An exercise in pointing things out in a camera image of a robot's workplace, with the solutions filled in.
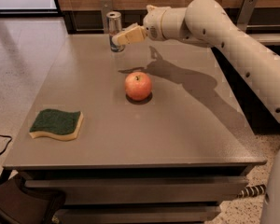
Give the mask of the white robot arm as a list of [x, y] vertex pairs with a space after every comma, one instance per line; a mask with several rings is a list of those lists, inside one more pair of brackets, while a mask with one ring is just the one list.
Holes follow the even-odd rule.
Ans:
[[280, 56], [234, 25], [217, 1], [193, 0], [182, 8], [148, 5], [142, 25], [130, 25], [111, 41], [122, 46], [147, 37], [187, 44], [196, 38], [215, 47], [280, 123]]

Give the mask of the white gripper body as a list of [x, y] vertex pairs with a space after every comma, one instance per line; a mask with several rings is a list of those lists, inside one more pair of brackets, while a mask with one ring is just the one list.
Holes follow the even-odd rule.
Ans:
[[147, 14], [143, 19], [143, 25], [147, 36], [151, 40], [164, 41], [167, 37], [162, 30], [162, 20], [169, 7], [155, 7], [147, 5]]

